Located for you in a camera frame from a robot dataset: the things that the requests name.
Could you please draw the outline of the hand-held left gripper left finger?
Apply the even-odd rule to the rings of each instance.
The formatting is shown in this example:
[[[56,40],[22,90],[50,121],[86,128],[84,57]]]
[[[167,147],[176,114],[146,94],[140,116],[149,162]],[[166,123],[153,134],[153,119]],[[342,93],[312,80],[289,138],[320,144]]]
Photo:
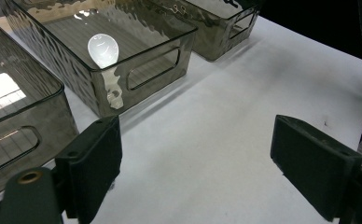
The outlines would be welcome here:
[[[79,224],[96,217],[120,173],[122,144],[117,116],[94,121],[55,158],[61,208]]]

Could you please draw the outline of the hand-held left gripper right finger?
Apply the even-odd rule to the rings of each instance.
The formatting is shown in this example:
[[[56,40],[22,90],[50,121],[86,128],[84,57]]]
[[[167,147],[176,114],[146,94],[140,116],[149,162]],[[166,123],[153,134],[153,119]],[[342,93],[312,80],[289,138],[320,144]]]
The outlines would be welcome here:
[[[359,173],[362,155],[309,123],[275,117],[271,159],[327,221],[340,215],[345,195]]]

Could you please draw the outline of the transparent grey plastic bin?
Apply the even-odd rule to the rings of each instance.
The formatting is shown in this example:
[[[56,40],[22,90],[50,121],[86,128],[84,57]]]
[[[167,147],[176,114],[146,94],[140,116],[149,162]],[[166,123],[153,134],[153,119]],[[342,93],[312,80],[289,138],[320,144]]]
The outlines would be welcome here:
[[[0,28],[0,194],[13,175],[47,164],[77,135],[62,82]]]
[[[265,0],[152,0],[194,24],[193,50],[213,62],[246,40]]]
[[[0,0],[12,31],[97,116],[118,115],[183,77],[196,27],[151,0]],[[97,34],[119,46],[100,68]]]

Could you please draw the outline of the white ceramic spoon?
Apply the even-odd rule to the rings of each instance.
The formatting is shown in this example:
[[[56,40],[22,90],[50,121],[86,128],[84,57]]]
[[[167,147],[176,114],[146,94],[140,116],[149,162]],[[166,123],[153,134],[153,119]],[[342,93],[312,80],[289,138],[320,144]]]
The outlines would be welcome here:
[[[122,89],[118,84],[119,76],[115,75],[117,70],[115,64],[118,62],[118,42],[110,35],[97,34],[88,42],[88,52],[91,59],[102,70],[106,99],[112,108],[120,109],[124,106]]]

